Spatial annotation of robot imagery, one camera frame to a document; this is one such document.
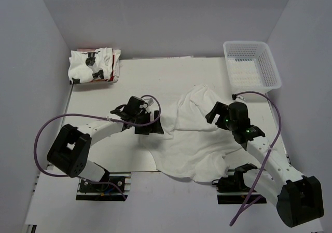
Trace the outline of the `white graphic t-shirt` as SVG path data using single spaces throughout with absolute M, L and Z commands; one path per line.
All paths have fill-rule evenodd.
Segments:
M 207 85 L 198 85 L 164 107 L 163 134 L 140 137 L 158 171 L 179 179 L 207 183 L 227 176 L 226 156 L 241 150 L 230 131 L 206 121 L 220 97 Z

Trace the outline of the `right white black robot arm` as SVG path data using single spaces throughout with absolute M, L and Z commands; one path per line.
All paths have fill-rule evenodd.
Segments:
M 307 177 L 274 149 L 264 132 L 251 124 L 244 103 L 216 102 L 206 115 L 208 123 L 232 133 L 234 140 L 252 155 L 260 167 L 247 163 L 216 184 L 219 192 L 255 191 L 276 207 L 282 222 L 295 227 L 323 217 L 322 188 L 315 176 Z

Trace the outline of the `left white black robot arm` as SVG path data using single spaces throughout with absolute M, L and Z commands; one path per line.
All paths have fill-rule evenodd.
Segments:
M 163 134 L 161 109 L 150 110 L 154 103 L 158 101 L 152 95 L 132 96 L 127 104 L 116 107 L 106 117 L 93 116 L 93 122 L 79 127 L 64 125 L 48 152 L 48 162 L 71 178 L 85 179 L 97 190 L 106 190 L 109 171 L 88 159 L 90 148 L 130 128 L 139 135 Z

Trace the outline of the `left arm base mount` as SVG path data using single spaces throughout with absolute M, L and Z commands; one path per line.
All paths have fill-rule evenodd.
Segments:
M 114 183 L 124 194 L 110 184 L 91 184 L 85 179 L 80 179 L 76 200 L 78 201 L 125 201 L 131 186 L 131 173 L 111 173 L 109 182 Z

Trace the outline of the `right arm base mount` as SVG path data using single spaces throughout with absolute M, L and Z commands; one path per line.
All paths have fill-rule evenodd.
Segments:
M 218 204 L 222 205 L 241 205 L 250 190 L 250 188 L 246 186 L 240 187 L 239 184 L 236 183 L 234 176 L 212 180 L 211 184 L 216 187 Z

